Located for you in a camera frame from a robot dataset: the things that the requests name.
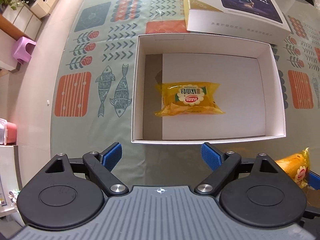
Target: yellow plastic wrapper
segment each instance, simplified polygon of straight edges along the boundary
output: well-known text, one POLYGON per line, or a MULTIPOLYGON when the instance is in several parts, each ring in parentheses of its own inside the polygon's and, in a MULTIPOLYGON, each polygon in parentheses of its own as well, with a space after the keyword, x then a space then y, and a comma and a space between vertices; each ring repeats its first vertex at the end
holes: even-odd
POLYGON ((294 180, 300 188, 308 185, 310 171, 309 148, 277 160, 276 163, 294 180))
POLYGON ((161 87, 164 107, 155 115, 224 114, 213 99, 219 86, 211 82, 164 83, 161 87))

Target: dark teal square print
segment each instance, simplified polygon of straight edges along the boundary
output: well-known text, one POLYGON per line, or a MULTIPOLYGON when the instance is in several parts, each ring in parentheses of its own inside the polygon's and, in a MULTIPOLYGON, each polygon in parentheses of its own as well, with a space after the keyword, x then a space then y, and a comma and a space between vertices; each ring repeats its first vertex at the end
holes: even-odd
POLYGON ((82 11, 74 32, 101 26, 104 24, 111 2, 98 4, 82 11))

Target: fish illustration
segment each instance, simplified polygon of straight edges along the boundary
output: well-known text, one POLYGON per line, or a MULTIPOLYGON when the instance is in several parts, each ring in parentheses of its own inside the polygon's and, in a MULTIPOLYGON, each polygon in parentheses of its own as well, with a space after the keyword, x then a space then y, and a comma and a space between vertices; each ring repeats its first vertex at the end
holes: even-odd
POLYGON ((101 101, 101 105, 98 111, 98 117, 104 115, 104 101, 109 93, 111 82, 115 81, 115 75, 113 75, 112 70, 109 66, 107 66, 102 74, 97 77, 96 82, 98 82, 98 92, 99 98, 101 101))
POLYGON ((318 108, 320 108, 320 101, 319 101, 319 82, 316 79, 315 75, 312 74, 312 79, 311 79, 311 83, 313 83, 313 88, 315 90, 317 99, 318 99, 318 108))
POLYGON ((132 102, 132 99, 129 99, 128 83, 127 83, 127 79, 125 78, 128 72, 128 68, 129 68, 129 64, 127 65, 122 64, 123 77, 120 80, 119 84, 117 85, 115 98, 113 99, 110 98, 110 103, 115 107, 118 117, 123 115, 124 111, 132 102))

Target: orange rectangle with white stripes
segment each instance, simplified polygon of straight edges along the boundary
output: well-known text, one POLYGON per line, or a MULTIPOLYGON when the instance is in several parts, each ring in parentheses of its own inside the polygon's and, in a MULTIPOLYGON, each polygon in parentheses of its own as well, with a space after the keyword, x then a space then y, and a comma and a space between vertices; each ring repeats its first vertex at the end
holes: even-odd
POLYGON ((54 114, 84 116, 88 108, 90 82, 90 72, 62 76, 58 84, 54 114))
POLYGON ((308 75, 303 72, 289 70, 288 76, 294 108, 312 109, 313 99, 308 75))

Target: purple plastic stool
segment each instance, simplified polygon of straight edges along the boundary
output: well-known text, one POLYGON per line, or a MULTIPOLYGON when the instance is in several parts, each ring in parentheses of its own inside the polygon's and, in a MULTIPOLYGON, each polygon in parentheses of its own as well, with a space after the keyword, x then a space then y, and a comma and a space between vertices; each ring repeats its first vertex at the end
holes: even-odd
POLYGON ((21 37, 12 46, 12 57, 14 57, 19 63, 29 62, 31 60, 31 47, 36 45, 35 41, 32 41, 26 37, 21 37))

